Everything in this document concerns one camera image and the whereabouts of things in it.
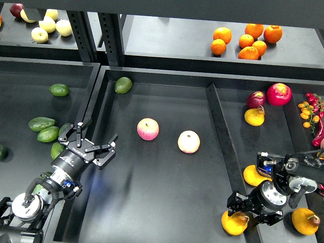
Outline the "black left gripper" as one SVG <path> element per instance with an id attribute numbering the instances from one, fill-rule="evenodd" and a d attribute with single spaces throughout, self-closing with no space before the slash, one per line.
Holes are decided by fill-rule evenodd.
<path id="1" fill-rule="evenodd" d="M 95 145 L 83 135 L 83 131 L 91 123 L 92 119 L 88 118 L 69 124 L 58 137 L 65 150 L 52 161 L 51 166 L 62 169 L 73 181 L 81 178 L 90 163 L 102 170 L 115 158 L 118 134 L 114 134 L 107 144 Z"/>

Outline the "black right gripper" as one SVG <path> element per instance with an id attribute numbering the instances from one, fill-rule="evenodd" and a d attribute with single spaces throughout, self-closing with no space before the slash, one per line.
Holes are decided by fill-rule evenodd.
<path id="1" fill-rule="evenodd" d="M 272 181 L 265 180 L 255 187 L 248 196 L 234 191 L 227 199 L 228 216 L 236 212 L 253 212 L 259 215 L 258 223 L 272 226 L 283 220 L 281 210 L 288 203 L 287 196 L 280 194 Z"/>

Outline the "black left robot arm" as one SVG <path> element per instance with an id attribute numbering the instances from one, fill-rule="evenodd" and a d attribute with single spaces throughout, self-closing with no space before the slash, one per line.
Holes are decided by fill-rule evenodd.
<path id="1" fill-rule="evenodd" d="M 1 200 L 1 242 L 43 242 L 43 226 L 61 200 L 78 197 L 80 178 L 90 164 L 102 170 L 115 157 L 118 135 L 107 144 L 96 145 L 86 139 L 85 123 L 69 124 L 59 136 L 63 151 L 52 161 L 52 173 L 42 173 L 15 199 Z"/>

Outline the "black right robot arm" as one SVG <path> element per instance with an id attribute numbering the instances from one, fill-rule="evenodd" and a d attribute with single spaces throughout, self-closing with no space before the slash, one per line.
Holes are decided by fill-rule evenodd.
<path id="1" fill-rule="evenodd" d="M 323 162 L 311 153 L 281 156 L 259 152 L 253 167 L 266 179 L 249 195 L 234 191 L 227 200 L 228 216 L 250 212 L 256 215 L 257 223 L 269 226 L 283 220 L 286 205 L 295 209 L 303 195 L 316 191 L 323 183 Z"/>

